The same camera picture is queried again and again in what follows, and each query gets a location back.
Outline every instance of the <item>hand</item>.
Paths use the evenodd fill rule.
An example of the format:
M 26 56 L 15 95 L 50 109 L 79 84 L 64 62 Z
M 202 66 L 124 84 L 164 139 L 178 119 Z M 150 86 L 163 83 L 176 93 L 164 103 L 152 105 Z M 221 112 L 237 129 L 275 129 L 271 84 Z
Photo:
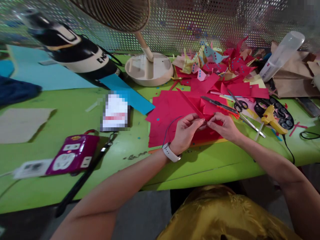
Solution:
M 171 151 L 177 156 L 180 155 L 189 148 L 194 133 L 206 127 L 205 119 L 200 119 L 196 113 L 191 113 L 180 119 L 174 139 L 169 146 Z
M 207 122 L 209 128 L 217 131 L 223 138 L 230 142 L 236 143 L 242 137 L 242 133 L 237 129 L 231 117 L 223 115 L 220 112 L 214 113 L 213 117 Z

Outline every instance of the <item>person's left hand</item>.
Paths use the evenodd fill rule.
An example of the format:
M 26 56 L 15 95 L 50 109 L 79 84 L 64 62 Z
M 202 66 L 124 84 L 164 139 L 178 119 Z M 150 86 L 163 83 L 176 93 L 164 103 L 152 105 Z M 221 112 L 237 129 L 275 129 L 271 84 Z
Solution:
M 180 119 L 174 139 L 169 146 L 171 151 L 177 156 L 180 155 L 189 148 L 194 133 L 205 128 L 205 119 L 200 119 L 196 113 L 191 113 Z

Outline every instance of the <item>perforated metal wall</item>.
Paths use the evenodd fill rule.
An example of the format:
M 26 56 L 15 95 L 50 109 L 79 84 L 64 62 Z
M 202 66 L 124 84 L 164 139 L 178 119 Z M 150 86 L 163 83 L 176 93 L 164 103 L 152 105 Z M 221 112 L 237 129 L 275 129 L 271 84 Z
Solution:
M 107 50 L 141 52 L 132 34 L 109 30 L 67 0 L 1 0 L 0 42 L 39 45 L 12 13 L 24 3 L 52 19 L 68 24 Z M 205 42 L 223 49 L 234 47 L 241 38 L 250 48 L 269 48 L 291 30 L 306 37 L 302 49 L 320 50 L 320 2 L 294 0 L 151 0 L 149 23 L 142 31 L 152 51 L 168 54 L 196 52 Z

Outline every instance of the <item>table surface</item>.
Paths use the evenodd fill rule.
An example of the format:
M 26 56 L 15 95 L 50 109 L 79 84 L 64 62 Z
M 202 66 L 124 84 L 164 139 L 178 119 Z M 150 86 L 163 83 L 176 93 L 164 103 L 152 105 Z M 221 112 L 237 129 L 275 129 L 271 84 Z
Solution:
M 124 63 L 129 56 L 118 58 Z M 151 99 L 157 96 L 156 93 L 159 95 L 161 90 L 169 90 L 173 81 L 150 88 L 133 82 L 128 84 L 146 99 Z M 190 90 L 187 86 L 177 86 L 185 91 Z M 91 112 L 85 110 L 106 93 L 107 90 L 103 88 L 45 91 L 36 98 L 1 109 L 0 114 L 8 108 L 56 108 L 57 111 L 31 142 L 0 144 L 0 174 L 13 171 L 26 161 L 54 158 L 66 137 L 83 134 L 88 129 L 98 129 L 102 106 Z M 295 123 L 300 121 L 301 125 L 308 127 L 308 131 L 320 132 L 319 120 L 311 118 L 294 99 L 281 99 L 280 102 L 287 103 Z M 84 197 L 113 173 L 148 156 L 148 122 L 145 118 L 140 112 L 132 111 L 130 130 L 119 133 L 101 166 L 93 172 L 75 199 Z M 254 130 L 240 120 L 235 120 L 235 123 L 243 134 L 254 138 Z M 295 156 L 297 166 L 319 161 L 320 139 L 300 139 L 299 133 L 304 130 L 297 128 L 291 137 L 287 135 L 287 144 Z M 284 142 L 280 142 L 269 128 L 264 127 L 263 133 L 266 138 L 259 137 L 260 144 L 292 159 Z M 262 174 L 265 172 L 245 151 L 231 142 L 223 142 L 190 148 L 178 163 L 168 164 L 143 189 L 165 190 L 219 184 Z M 72 177 L 65 174 L 19 181 L 12 179 L 12 175 L 3 176 L 0 178 L 0 213 L 57 204 L 81 175 Z

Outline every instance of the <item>black-handled scissors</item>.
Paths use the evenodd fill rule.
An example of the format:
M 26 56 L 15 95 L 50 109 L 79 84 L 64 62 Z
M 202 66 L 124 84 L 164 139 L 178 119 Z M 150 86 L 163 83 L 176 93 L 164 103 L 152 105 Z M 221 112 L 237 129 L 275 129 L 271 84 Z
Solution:
M 236 99 L 236 97 L 232 94 L 232 92 L 229 89 L 227 89 L 227 90 L 230 93 L 231 97 L 234 99 L 235 103 L 234 103 L 233 107 L 238 112 L 242 112 L 242 109 L 248 109 L 248 104 L 245 101 Z

